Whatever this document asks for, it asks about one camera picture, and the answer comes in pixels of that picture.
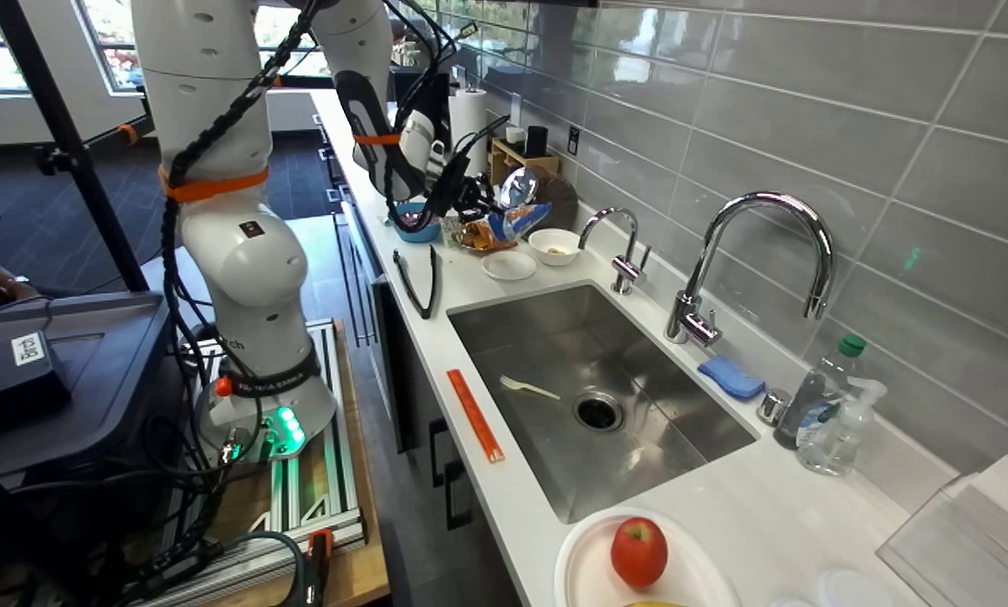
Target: sink drain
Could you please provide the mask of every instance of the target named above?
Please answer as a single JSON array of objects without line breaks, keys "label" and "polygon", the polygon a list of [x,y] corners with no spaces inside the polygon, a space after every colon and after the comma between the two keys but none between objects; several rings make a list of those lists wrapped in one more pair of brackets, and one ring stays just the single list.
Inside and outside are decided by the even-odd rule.
[{"label": "sink drain", "polygon": [[606,402],[580,402],[575,418],[596,431],[610,431],[624,426],[624,411]]}]

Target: kitchen counter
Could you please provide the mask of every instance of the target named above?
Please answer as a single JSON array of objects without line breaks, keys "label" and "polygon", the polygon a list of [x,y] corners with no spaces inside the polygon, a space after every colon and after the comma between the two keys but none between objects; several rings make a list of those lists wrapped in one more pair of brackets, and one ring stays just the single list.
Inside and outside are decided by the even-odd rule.
[{"label": "kitchen counter", "polygon": [[[399,284],[392,249],[401,249],[410,268],[410,284],[428,290],[428,249],[407,245],[392,226],[383,226],[383,198],[374,194],[369,173],[355,164],[351,130],[335,91],[316,91],[314,107],[335,141],[351,195],[365,210],[369,237],[383,260],[389,281]],[[697,379],[706,354],[665,336],[668,306],[661,296],[647,296],[642,286],[632,296],[606,290],[610,258],[589,249],[570,270],[539,268],[528,281],[496,284],[484,278],[483,260],[456,245],[439,245],[443,295],[433,322],[423,322],[403,290],[399,306],[403,313],[415,350],[436,387],[439,407],[463,452],[469,479],[479,493],[483,514],[496,534],[500,552],[527,598],[527,605],[554,605],[554,572],[560,545],[570,534],[557,518],[546,493],[539,490],[528,461],[524,459],[511,431],[501,423],[484,380],[464,354],[447,311],[516,299],[527,295],[560,290],[565,284],[596,284],[603,295],[647,330],[701,387],[707,387],[752,436],[747,450],[739,450],[717,461],[707,461],[687,475],[679,475],[651,493],[628,498],[624,506],[653,511],[673,518],[706,552],[717,562],[730,584],[739,605],[775,605],[780,598],[811,598],[818,572],[848,566],[866,572],[889,595],[889,605],[920,605],[899,576],[893,576],[877,551],[906,518],[893,498],[877,493],[866,479],[826,479],[780,450],[768,429],[755,418],[752,404],[739,404]],[[501,445],[501,461],[490,461],[463,416],[445,370],[460,368],[483,404],[490,429]]]}]

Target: plastic bottle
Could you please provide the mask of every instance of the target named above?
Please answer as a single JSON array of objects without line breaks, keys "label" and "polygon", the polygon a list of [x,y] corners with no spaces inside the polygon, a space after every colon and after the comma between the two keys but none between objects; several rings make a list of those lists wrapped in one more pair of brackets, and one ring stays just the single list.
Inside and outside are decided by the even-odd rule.
[{"label": "plastic bottle", "polygon": [[872,423],[872,404],[888,394],[888,387],[872,379],[847,379],[848,394],[835,407],[828,423],[799,429],[799,461],[805,469],[843,475],[866,439]]},{"label": "plastic bottle", "polygon": [[866,336],[847,333],[835,350],[821,354],[801,379],[797,402],[775,423],[775,442],[797,450],[799,429],[828,423],[843,398],[854,394],[847,379],[861,375]]}]

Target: bottle cap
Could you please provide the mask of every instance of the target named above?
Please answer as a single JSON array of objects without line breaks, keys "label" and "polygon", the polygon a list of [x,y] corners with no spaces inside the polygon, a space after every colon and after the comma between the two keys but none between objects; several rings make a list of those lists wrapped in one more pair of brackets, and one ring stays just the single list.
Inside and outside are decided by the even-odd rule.
[{"label": "bottle cap", "polygon": [[838,354],[843,358],[861,358],[866,350],[866,336],[861,336],[861,333],[843,333],[843,340],[838,340]]}]

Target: sponge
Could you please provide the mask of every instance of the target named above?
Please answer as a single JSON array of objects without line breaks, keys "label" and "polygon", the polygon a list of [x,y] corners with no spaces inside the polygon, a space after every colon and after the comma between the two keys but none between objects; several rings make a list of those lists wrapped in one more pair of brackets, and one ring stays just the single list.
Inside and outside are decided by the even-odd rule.
[{"label": "sponge", "polygon": [[752,402],[752,398],[760,398],[766,393],[766,380],[760,380],[755,375],[747,375],[730,358],[707,358],[697,370],[707,375],[736,402]]}]

